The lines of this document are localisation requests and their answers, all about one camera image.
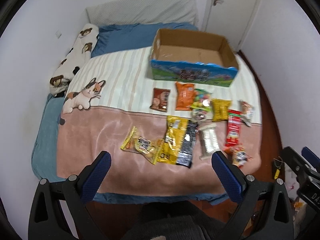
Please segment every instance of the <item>stripe on sheet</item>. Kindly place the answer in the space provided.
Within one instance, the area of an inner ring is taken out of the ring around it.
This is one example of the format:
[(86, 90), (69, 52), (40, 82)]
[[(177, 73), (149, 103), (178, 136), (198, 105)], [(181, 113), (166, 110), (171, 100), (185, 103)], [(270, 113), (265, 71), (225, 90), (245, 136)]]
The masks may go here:
[[(93, 98), (92, 106), (108, 106), (129, 112), (161, 115), (176, 115), (190, 118), (189, 111), (175, 111), (177, 91), (174, 81), (153, 80), (149, 66), (151, 47), (118, 51), (92, 58), (79, 70), (70, 83), (68, 93), (80, 91), (92, 78), (97, 82), (105, 80), (100, 99)], [(261, 123), (260, 95), (254, 77), (245, 62), (236, 55), (240, 71), (229, 88), (196, 84), (205, 89), (212, 98), (232, 100), (231, 109), (240, 110), (239, 100), (247, 101), (255, 107), (254, 123)], [(168, 112), (150, 109), (153, 88), (170, 89)]]

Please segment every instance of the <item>blue gripper pad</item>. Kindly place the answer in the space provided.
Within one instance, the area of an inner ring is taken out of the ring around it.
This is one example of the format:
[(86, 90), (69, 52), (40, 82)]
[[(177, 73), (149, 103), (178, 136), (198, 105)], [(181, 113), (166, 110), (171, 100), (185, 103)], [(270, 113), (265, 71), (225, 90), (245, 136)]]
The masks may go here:
[(212, 154), (211, 165), (230, 200), (240, 204), (243, 200), (243, 187), (217, 152)]
[(302, 156), (314, 167), (320, 167), (320, 159), (308, 147), (303, 147), (301, 151)]
[(93, 200), (110, 167), (111, 155), (110, 153), (105, 152), (103, 157), (99, 160), (93, 171), (88, 176), (87, 180), (83, 183), (80, 197), (82, 203), (85, 204)]

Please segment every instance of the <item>door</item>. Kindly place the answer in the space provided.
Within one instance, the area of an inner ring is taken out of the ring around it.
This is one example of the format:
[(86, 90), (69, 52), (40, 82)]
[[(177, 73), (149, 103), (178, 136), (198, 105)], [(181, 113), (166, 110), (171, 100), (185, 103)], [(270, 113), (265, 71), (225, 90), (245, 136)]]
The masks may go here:
[(231, 47), (237, 50), (256, 2), (257, 0), (209, 0), (205, 31), (225, 36)]

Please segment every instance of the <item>blue fitted sheet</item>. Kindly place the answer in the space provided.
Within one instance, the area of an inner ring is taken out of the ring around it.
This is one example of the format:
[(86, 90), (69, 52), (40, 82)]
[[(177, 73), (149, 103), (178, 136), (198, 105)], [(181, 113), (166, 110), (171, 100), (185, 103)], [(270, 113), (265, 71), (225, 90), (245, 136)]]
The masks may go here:
[[(99, 40), (92, 52), (92, 57), (114, 51), (138, 49), (151, 46), (156, 31), (159, 28), (180, 28), (196, 30), (191, 24), (171, 23), (154, 25), (108, 25), (99, 29)], [(34, 174), (39, 178), (47, 178), (50, 182), (64, 181), (57, 176), (57, 138), (58, 118), (62, 110), (64, 98), (54, 98), (48, 95), (44, 108), (38, 136), (32, 152), (31, 166)], [(93, 200), (112, 204), (142, 204), (151, 202), (172, 203), (182, 200), (207, 200), (212, 205), (223, 202), (227, 194), (194, 194), (185, 196), (133, 196), (115, 193), (97, 193)]]

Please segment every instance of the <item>wall switch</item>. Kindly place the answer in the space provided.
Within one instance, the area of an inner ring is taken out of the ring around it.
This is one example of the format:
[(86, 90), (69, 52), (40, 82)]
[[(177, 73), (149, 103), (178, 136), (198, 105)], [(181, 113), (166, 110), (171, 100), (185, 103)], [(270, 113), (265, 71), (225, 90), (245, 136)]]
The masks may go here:
[(57, 32), (56, 32), (56, 37), (57, 37), (57, 39), (60, 38), (61, 35), (62, 35), (61, 31), (57, 30)]

